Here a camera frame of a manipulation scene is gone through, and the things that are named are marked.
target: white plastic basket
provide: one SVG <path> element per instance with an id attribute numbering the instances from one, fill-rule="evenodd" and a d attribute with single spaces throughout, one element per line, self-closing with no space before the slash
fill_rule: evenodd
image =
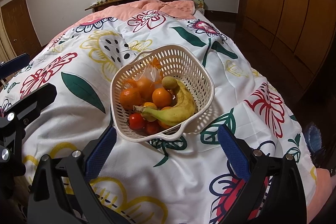
<path id="1" fill-rule="evenodd" d="M 132 113 L 126 111 L 119 102 L 120 93 L 125 88 L 124 79 L 132 78 L 144 71 L 149 61 L 157 57 L 164 76 L 172 76 L 182 81 L 192 93 L 195 102 L 195 114 L 184 122 L 151 136 L 143 136 L 131 130 L 127 119 Z M 215 95 L 213 81 L 197 58 L 185 47 L 166 45 L 151 51 L 143 51 L 128 65 L 122 67 L 113 77 L 110 87 L 112 116 L 117 132 L 131 142 L 145 142 L 152 139 L 174 141 L 178 139 L 186 126 L 201 116 L 210 106 Z"/>

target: banana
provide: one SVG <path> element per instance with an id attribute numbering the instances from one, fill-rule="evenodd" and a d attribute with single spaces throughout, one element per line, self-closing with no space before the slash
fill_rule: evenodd
<path id="1" fill-rule="evenodd" d="M 181 81 L 177 80 L 177 85 L 172 89 L 177 100 L 177 104 L 172 108 L 158 111 L 150 107 L 133 106 L 133 109 L 141 114 L 149 114 L 166 125 L 178 125 L 194 114 L 196 103 L 191 92 Z"/>

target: floral duvet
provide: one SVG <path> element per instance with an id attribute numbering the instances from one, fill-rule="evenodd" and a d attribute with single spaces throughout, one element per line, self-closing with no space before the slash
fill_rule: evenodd
<path id="1" fill-rule="evenodd" d="M 281 95 L 211 23 L 156 10 L 126 21 L 105 17 L 69 29 L 1 91 L 6 110 L 45 83 L 57 88 L 55 102 L 26 128 L 22 160 L 28 183 L 43 154 L 67 156 L 98 138 L 109 124 L 115 73 L 139 52 L 167 44 L 185 46 L 201 61 L 216 87 L 214 101 L 204 119 L 176 141 L 131 143 L 118 137 L 100 175 L 90 182 L 100 202 L 130 223 L 218 223 L 245 184 L 218 143 L 217 129 L 225 124 L 266 155 L 292 154 L 309 204 L 316 170 L 302 129 Z M 270 184 L 266 179 L 264 191 Z M 67 179 L 64 187 L 73 194 Z M 251 217 L 262 206 L 260 201 Z"/>

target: dark wooden floor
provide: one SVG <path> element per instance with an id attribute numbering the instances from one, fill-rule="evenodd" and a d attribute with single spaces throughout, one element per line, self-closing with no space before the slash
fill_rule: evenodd
<path id="1" fill-rule="evenodd" d="M 322 133 L 322 143 L 327 147 L 327 155 L 322 167 L 333 168 L 330 158 L 336 159 L 336 98 L 332 93 L 311 92 L 304 94 L 302 87 L 280 60 L 258 39 L 246 30 L 238 30 L 234 22 L 212 21 L 224 34 L 230 37 L 251 67 L 265 76 L 278 90 L 285 104 L 295 114 L 302 129 L 314 122 Z"/>

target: wooden wardrobe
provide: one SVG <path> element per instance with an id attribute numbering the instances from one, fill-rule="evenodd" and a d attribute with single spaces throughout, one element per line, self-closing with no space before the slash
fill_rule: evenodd
<path id="1" fill-rule="evenodd" d="M 243 28 L 290 70 L 303 90 L 332 43 L 336 0 L 247 0 Z"/>

